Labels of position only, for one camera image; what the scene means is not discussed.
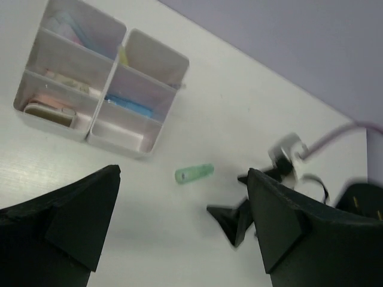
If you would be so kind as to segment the blue correction tape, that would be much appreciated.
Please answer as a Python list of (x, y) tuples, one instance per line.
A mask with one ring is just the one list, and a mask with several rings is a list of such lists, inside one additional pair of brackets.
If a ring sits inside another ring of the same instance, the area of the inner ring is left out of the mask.
[(122, 98), (119, 96), (115, 96), (113, 94), (107, 94), (105, 96), (105, 100), (108, 103), (113, 103), (117, 106), (121, 106), (122, 108), (130, 109), (131, 111), (136, 112), (138, 114), (141, 114), (141, 115), (148, 117), (148, 118), (151, 118), (152, 114), (153, 114), (153, 112), (150, 108), (147, 108), (143, 105), (135, 103), (131, 100), (128, 100), (128, 99), (125, 99), (125, 98)]

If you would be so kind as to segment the yellow pen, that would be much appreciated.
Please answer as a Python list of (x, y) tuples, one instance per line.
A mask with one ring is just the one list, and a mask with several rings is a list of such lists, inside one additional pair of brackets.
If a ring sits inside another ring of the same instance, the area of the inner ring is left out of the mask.
[(118, 57), (119, 57), (119, 62), (121, 65), (125, 65), (125, 66), (129, 65), (129, 62), (125, 53), (125, 49), (122, 45), (119, 46), (118, 48)]

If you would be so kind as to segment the purple pink highlighter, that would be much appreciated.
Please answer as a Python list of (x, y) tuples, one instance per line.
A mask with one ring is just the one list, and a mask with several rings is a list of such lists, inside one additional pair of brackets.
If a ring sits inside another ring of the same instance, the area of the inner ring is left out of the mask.
[(82, 45), (82, 42), (69, 24), (65, 22), (61, 23), (56, 18), (51, 17), (47, 26), (52, 32), (57, 33), (58, 35), (67, 38), (76, 44)]

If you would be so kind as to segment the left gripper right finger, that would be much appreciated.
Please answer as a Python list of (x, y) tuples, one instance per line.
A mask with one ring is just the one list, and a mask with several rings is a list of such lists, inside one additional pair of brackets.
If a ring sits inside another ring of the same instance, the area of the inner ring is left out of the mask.
[(328, 205), (304, 209), (290, 191), (296, 192), (259, 170), (248, 172), (248, 198), (273, 286), (381, 286), (382, 220)]

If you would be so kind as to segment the small pink stapler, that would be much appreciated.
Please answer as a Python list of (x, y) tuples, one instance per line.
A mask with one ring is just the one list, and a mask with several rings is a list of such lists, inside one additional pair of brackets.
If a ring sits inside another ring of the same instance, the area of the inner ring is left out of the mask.
[(68, 128), (73, 128), (77, 120), (77, 113), (71, 106), (47, 94), (33, 95), (23, 112)]

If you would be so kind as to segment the green correction tape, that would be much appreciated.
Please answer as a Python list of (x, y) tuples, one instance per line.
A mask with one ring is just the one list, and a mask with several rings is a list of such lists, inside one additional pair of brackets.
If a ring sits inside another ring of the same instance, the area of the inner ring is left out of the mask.
[(178, 184), (187, 184), (214, 173), (213, 164), (200, 164), (198, 166), (190, 166), (175, 171), (175, 181)]

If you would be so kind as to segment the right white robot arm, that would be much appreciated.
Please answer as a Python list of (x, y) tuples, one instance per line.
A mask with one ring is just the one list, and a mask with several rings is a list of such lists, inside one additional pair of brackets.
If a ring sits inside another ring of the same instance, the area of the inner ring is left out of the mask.
[[(323, 190), (324, 198), (321, 202), (297, 192), (290, 191), (288, 195), (291, 200), (295, 200), (295, 204), (302, 205), (304, 209), (313, 207), (327, 208), (329, 193), (327, 188), (323, 188)], [(353, 182), (346, 188), (333, 208), (381, 221), (382, 187), (368, 182)], [(218, 222), (234, 248), (237, 248), (243, 242), (250, 225), (255, 223), (251, 202), (248, 199), (244, 199), (238, 207), (209, 205), (206, 210)]]

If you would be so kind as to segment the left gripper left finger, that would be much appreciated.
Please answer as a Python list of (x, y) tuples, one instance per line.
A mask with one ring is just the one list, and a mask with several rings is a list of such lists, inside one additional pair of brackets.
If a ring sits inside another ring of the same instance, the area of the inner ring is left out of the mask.
[(86, 286), (101, 257), (120, 172), (109, 165), (1, 209), (1, 286)]

